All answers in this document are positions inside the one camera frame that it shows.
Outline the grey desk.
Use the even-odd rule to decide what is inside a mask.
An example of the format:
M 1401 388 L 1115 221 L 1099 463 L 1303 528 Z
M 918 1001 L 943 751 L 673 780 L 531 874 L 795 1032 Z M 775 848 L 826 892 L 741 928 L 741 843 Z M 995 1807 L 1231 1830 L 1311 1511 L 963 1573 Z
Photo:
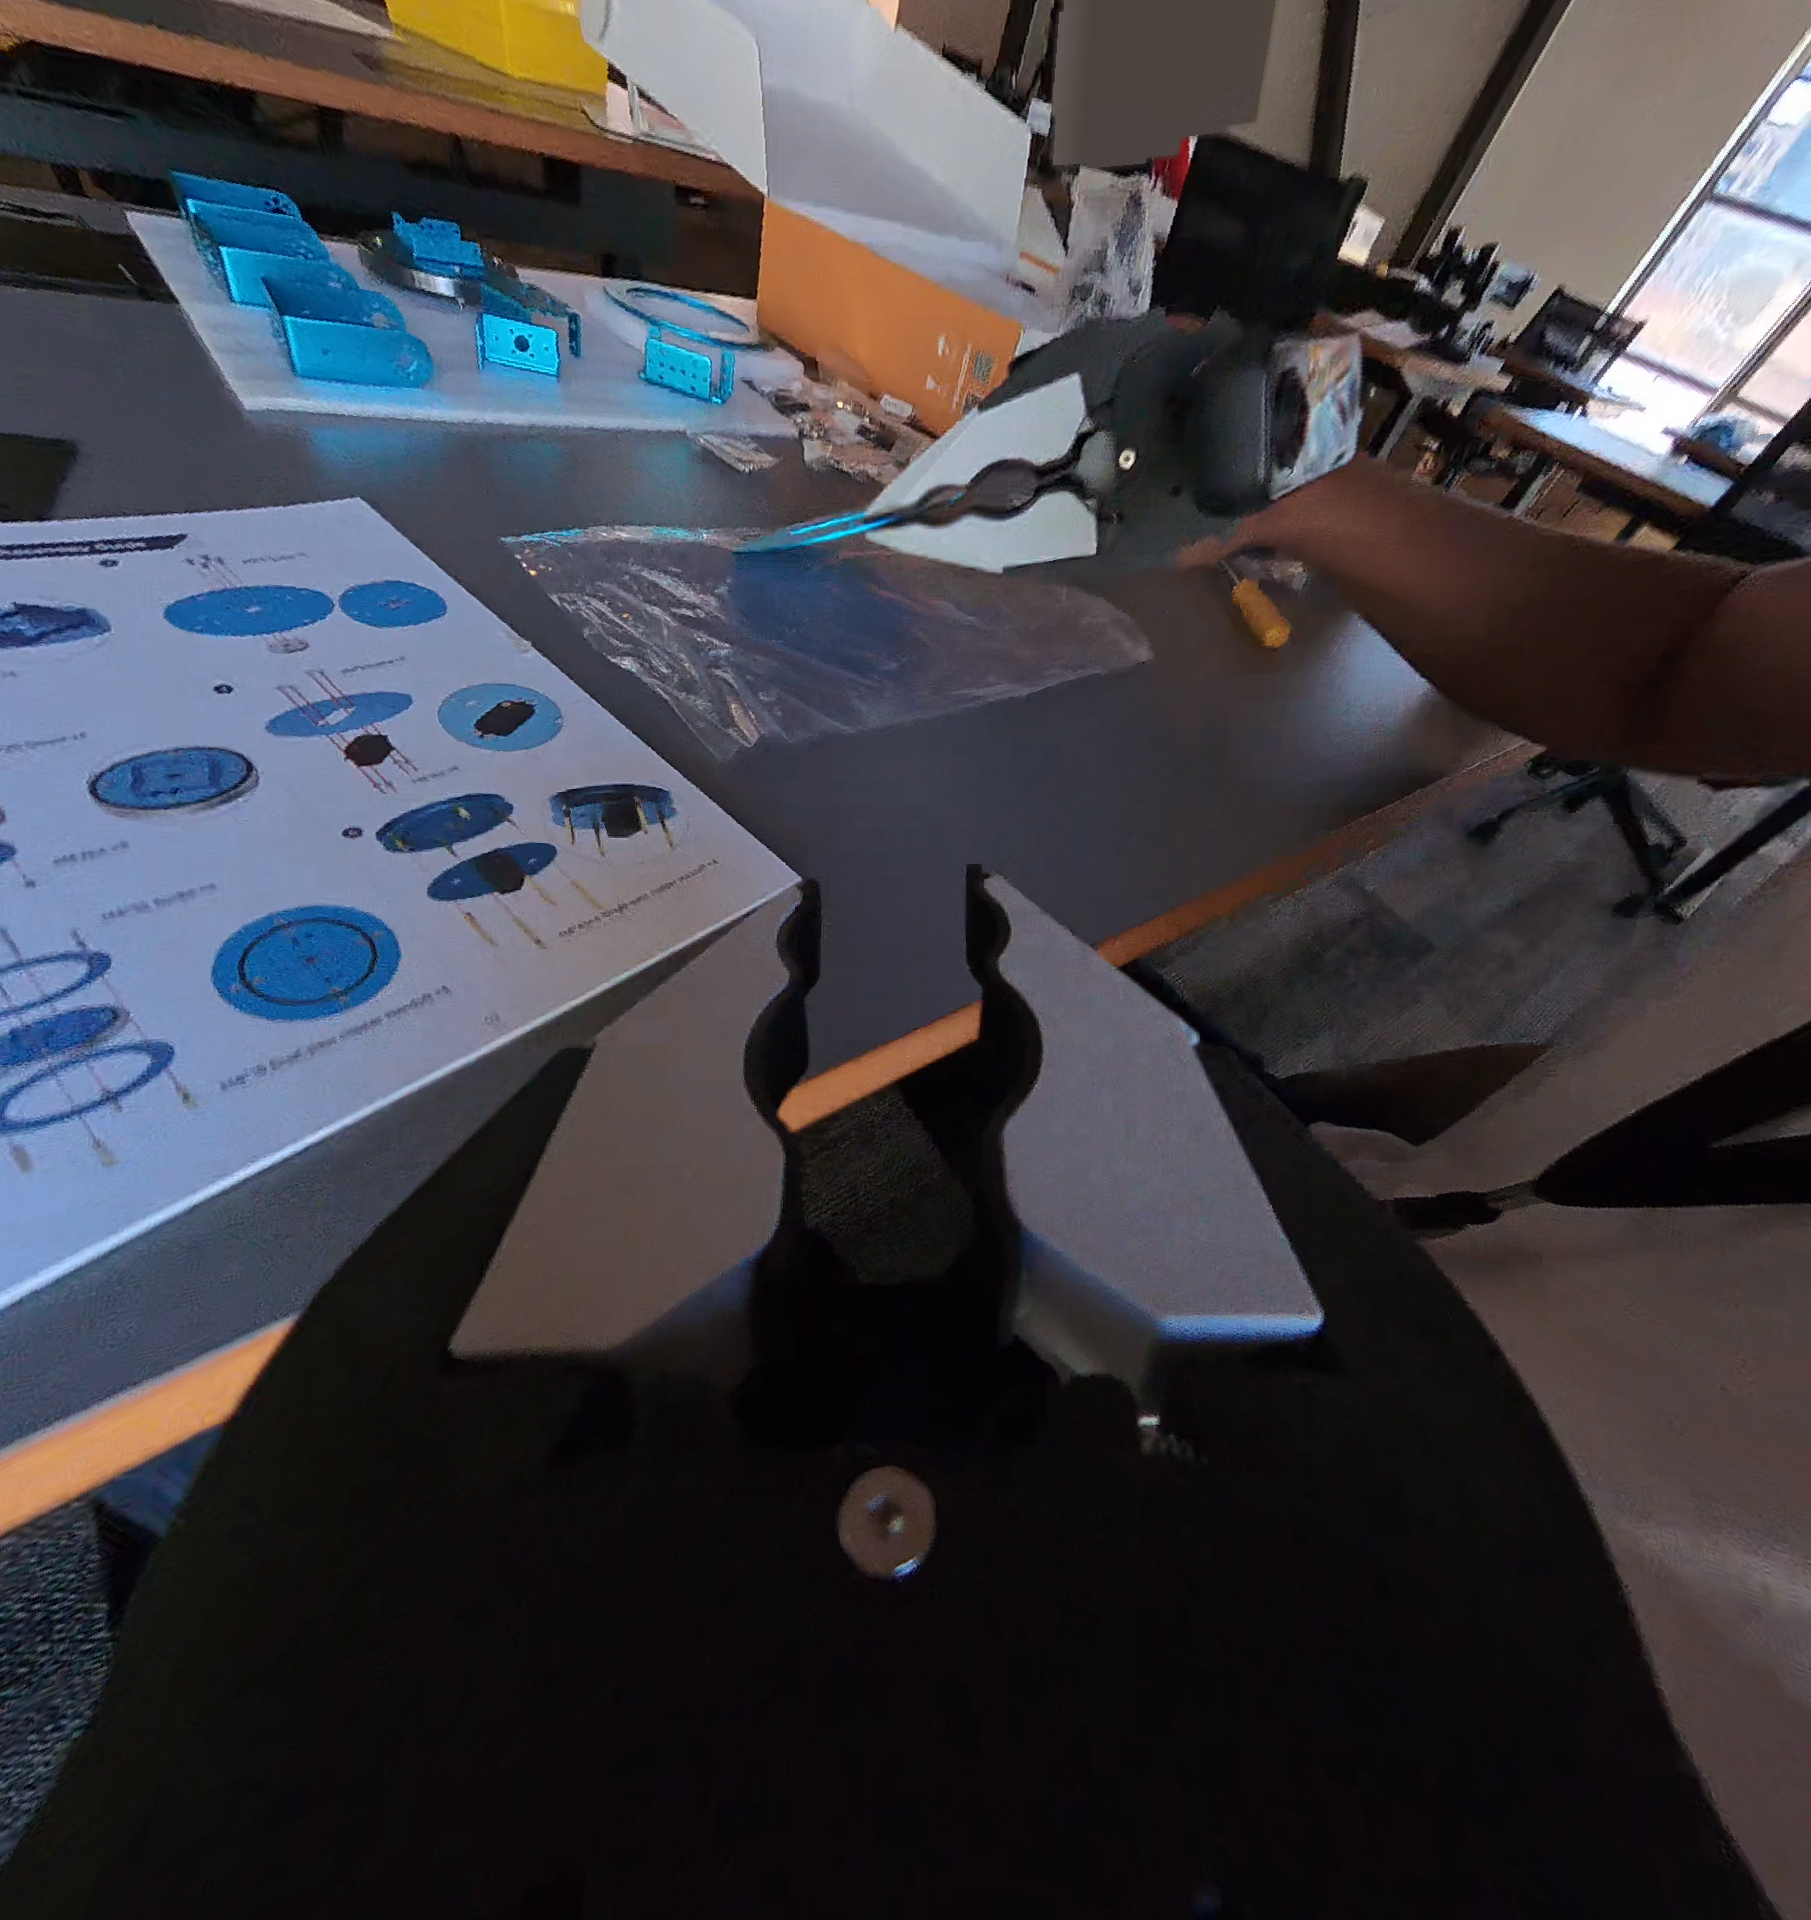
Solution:
M 252 415 L 174 305 L 0 285 L 0 433 L 75 443 L 67 519 L 358 497 L 824 889 L 813 1080 L 831 1114 L 970 1039 L 961 869 L 1006 872 L 1133 958 L 1302 885 L 1516 750 L 1446 708 L 1360 621 L 1306 601 L 1265 654 L 1211 577 L 1065 577 L 1155 656 L 933 722 L 705 756 L 601 659 L 504 538 L 601 524 L 760 528 L 850 504 L 792 458 L 757 477 L 664 434 Z M 342 1138 L 0 1313 L 0 1537 L 221 1424 L 281 1326 L 561 1049 L 561 1017 Z

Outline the blue disc with rectangular slot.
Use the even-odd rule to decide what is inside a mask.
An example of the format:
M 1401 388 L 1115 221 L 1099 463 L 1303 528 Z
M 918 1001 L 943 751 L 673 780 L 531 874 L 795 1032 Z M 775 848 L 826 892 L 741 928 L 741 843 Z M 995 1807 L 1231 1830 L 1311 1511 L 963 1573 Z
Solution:
M 747 558 L 775 558 L 817 552 L 821 548 L 843 546 L 846 540 L 866 540 L 875 533 L 886 533 L 892 527 L 909 521 L 909 514 L 904 510 L 891 512 L 861 512 L 846 516 L 824 516 L 817 521 L 798 523 L 782 530 L 760 534 L 748 540 L 741 540 L 733 552 L 737 559 Z

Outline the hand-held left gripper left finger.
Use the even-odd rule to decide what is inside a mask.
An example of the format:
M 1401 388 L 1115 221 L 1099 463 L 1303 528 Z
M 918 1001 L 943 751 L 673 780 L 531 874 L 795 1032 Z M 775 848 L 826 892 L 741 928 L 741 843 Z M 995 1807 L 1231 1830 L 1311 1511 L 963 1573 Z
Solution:
M 811 880 L 611 1020 L 448 1340 L 478 1379 L 583 1389 L 588 1444 L 753 1448 L 849 1267 L 781 1109 L 810 1069 Z

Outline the black star chair base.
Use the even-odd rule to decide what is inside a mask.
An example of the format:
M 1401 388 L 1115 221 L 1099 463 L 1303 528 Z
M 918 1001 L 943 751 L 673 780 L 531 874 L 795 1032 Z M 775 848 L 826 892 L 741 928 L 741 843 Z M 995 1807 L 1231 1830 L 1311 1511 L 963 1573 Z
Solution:
M 1662 924 L 1684 921 L 1681 909 L 1665 900 L 1665 892 L 1673 883 L 1681 851 L 1688 849 L 1688 837 L 1630 771 L 1609 762 L 1539 751 L 1527 760 L 1522 773 L 1539 790 L 1466 826 L 1464 837 L 1470 843 L 1490 845 L 1501 828 L 1527 813 L 1554 808 L 1570 817 L 1598 807 L 1610 818 L 1639 882 L 1638 894 L 1619 900 L 1612 914 L 1619 918 L 1650 916 Z

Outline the blue disc with bearing ring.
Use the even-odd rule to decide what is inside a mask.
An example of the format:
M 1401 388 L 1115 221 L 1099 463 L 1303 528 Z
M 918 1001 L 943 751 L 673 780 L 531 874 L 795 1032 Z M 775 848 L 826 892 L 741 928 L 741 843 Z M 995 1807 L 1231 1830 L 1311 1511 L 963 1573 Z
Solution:
M 485 297 L 516 298 L 526 286 L 459 224 L 400 213 L 358 239 L 358 262 L 384 286 L 459 308 L 481 308 Z

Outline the wood-edged table with bins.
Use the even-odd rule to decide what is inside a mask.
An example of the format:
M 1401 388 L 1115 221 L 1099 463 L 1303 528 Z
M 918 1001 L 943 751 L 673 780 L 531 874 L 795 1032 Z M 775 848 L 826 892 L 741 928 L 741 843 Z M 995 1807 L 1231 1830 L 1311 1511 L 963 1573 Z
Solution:
M 475 141 L 585 169 L 760 201 L 711 157 L 606 132 L 593 95 L 518 81 L 406 35 L 378 39 L 242 5 L 0 2 L 0 40 Z

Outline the window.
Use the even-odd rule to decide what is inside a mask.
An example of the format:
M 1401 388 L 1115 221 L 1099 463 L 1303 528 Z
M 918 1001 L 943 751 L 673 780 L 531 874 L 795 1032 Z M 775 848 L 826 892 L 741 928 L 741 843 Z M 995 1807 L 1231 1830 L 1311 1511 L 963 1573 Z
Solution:
M 1622 295 L 1636 343 L 1599 381 L 1630 440 L 1668 452 L 1703 420 L 1755 445 L 1811 397 L 1811 39 Z

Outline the person's right hand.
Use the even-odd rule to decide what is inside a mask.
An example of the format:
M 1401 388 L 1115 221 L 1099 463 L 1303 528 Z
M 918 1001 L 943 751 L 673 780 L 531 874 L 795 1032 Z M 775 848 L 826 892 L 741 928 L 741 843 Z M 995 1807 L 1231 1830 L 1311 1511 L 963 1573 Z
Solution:
M 1404 472 L 1357 459 L 1232 521 L 1222 533 L 1184 543 L 1174 565 L 1202 570 L 1269 556 L 1323 570 L 1344 584 L 1381 580 L 1415 549 L 1430 507 L 1446 507 L 1443 496 Z

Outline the black perforated plate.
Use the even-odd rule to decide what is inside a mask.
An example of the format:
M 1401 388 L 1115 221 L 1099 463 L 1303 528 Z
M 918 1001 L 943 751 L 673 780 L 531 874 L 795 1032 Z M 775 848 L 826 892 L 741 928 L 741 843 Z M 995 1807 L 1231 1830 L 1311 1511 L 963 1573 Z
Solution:
M 70 440 L 0 433 L 0 523 L 51 519 L 76 454 Z

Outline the white foam sheet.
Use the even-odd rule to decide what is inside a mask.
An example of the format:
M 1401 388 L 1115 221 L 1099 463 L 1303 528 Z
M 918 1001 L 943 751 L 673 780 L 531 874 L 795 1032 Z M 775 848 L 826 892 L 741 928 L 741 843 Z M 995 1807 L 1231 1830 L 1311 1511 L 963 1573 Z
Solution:
M 385 289 L 409 334 L 434 357 L 434 381 L 418 391 L 354 386 L 299 376 L 265 310 L 218 292 L 179 216 L 129 210 L 126 228 L 158 269 L 223 385 L 250 413 L 285 417 L 510 425 L 548 430 L 630 430 L 792 440 L 796 426 L 742 373 L 724 406 L 680 397 L 643 381 L 644 332 L 605 300 L 594 275 L 531 271 L 531 282 L 580 312 L 581 356 L 565 372 L 485 369 L 475 319 L 448 300 Z

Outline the orange and white cardboard box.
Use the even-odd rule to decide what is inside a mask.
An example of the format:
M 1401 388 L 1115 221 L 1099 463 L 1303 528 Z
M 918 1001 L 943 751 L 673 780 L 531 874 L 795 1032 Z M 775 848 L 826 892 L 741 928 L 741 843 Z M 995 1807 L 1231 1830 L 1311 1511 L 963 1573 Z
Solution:
M 1041 324 L 1032 137 L 866 2 L 585 2 L 581 39 L 764 195 L 757 317 L 930 430 Z

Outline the background work table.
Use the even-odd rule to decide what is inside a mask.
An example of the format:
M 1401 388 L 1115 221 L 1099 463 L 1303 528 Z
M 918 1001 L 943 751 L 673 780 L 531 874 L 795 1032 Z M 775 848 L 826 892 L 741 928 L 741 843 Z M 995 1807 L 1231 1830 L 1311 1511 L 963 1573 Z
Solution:
M 1515 450 L 1516 477 L 1498 505 L 1529 519 L 1536 504 L 1561 481 L 1577 484 L 1581 497 L 1616 519 L 1616 543 L 1632 546 L 1639 534 L 1658 530 L 1681 536 L 1735 491 L 1739 477 L 1701 465 L 1678 454 L 1654 454 L 1612 434 L 1592 420 L 1538 408 L 1515 408 L 1493 395 L 1490 376 L 1469 372 L 1420 348 L 1404 348 L 1355 332 L 1364 348 L 1366 373 L 1391 391 L 1401 391 L 1397 411 L 1381 426 L 1373 458 L 1389 462 L 1397 445 L 1417 433 L 1417 413 L 1424 403 L 1487 400 L 1490 408 L 1469 440 Z

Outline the yellow storage bin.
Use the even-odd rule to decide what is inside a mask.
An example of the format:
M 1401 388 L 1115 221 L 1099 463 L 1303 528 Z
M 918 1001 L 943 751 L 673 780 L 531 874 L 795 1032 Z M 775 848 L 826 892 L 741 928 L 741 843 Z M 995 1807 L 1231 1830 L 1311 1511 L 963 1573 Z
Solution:
M 581 39 L 578 2 L 384 2 L 395 32 L 516 81 L 603 96 L 606 61 Z

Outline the assembly instruction booklet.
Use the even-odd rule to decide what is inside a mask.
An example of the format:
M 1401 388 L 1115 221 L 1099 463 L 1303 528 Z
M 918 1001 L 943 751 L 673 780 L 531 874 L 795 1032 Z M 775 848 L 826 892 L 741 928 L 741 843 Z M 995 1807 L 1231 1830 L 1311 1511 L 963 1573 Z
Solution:
M 0 1311 L 792 880 L 358 499 L 0 524 Z

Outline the clear plastic bag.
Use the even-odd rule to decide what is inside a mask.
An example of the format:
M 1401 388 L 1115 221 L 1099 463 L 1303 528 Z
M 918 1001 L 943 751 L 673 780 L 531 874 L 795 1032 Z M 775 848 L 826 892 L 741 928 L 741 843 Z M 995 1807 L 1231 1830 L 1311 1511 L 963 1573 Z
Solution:
M 1130 321 L 1149 312 L 1157 201 L 1151 174 L 1077 171 L 1061 269 L 1061 332 L 1094 321 Z
M 718 757 L 930 722 L 1155 658 L 1127 612 L 1085 589 L 875 548 L 747 546 L 735 530 L 594 527 L 507 552 Z

